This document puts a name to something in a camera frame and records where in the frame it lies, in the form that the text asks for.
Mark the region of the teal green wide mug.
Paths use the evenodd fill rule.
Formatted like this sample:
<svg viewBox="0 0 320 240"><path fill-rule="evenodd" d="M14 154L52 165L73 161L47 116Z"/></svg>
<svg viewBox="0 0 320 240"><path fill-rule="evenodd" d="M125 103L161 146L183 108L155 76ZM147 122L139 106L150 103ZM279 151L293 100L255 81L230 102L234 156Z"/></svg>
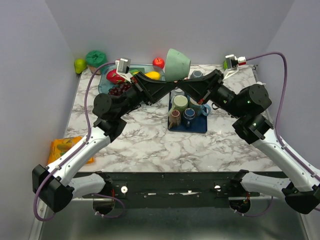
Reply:
<svg viewBox="0 0 320 240"><path fill-rule="evenodd" d="M185 79L189 75L190 68L190 58L176 49L170 48L168 50L164 66L164 79L166 82L171 83Z"/></svg>

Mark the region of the light green mug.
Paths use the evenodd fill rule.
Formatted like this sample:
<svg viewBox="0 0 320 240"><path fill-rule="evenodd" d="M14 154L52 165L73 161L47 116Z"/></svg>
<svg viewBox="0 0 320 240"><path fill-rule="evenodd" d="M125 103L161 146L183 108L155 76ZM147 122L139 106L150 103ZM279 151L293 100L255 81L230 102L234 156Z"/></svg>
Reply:
<svg viewBox="0 0 320 240"><path fill-rule="evenodd" d="M186 96L184 95L177 95L172 98L171 100L171 108L168 111L168 116L171 115L171 113L174 110L177 110L180 112L181 115L183 115L183 112L188 108L189 102Z"/></svg>

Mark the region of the brown striped mug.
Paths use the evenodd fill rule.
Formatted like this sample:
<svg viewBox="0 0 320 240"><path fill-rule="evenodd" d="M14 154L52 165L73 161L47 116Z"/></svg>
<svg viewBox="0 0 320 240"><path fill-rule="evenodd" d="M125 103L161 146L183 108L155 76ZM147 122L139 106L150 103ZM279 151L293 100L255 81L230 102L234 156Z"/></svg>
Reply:
<svg viewBox="0 0 320 240"><path fill-rule="evenodd" d="M173 110L168 117L168 129L178 127L181 124L181 113L178 110Z"/></svg>

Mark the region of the dark blue small mug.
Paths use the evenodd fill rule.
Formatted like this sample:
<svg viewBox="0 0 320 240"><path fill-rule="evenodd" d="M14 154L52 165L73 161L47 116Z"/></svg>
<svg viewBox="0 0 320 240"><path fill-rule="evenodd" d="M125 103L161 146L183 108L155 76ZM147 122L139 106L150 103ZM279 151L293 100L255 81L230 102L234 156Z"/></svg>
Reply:
<svg viewBox="0 0 320 240"><path fill-rule="evenodd" d="M192 108L187 108L182 114L182 122L186 128L190 128L196 117L196 113Z"/></svg>

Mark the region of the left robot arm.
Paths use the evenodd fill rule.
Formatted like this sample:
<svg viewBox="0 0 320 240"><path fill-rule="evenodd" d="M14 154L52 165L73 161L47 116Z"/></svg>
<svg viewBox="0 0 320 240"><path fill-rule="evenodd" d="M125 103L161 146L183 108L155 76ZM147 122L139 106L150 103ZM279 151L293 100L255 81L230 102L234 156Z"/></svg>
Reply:
<svg viewBox="0 0 320 240"><path fill-rule="evenodd" d="M141 72L126 77L129 89L121 95L100 93L94 98L92 112L97 120L88 125L87 134L78 143L51 164L39 164L32 170L35 214L38 212L38 200L56 214L74 198L88 194L107 197L111 185L105 174L93 173L80 178L75 178L75 175L91 157L123 132L127 124L122 119L123 115L136 110L140 103L156 103L177 86L175 81L153 80Z"/></svg>

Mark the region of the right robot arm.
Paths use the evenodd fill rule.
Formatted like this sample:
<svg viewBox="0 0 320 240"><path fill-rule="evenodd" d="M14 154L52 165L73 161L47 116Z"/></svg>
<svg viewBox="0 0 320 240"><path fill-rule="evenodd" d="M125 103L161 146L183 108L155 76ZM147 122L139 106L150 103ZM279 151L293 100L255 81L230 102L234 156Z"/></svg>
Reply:
<svg viewBox="0 0 320 240"><path fill-rule="evenodd" d="M271 159L286 175L275 178L241 170L230 183L230 191L241 196L256 192L283 199L293 210L309 214L320 204L320 178L317 169L276 134L276 128L263 115L271 104L266 88L253 84L235 93L223 83L224 75L215 69L193 79L179 80L176 85L198 104L212 101L237 120L236 134Z"/></svg>

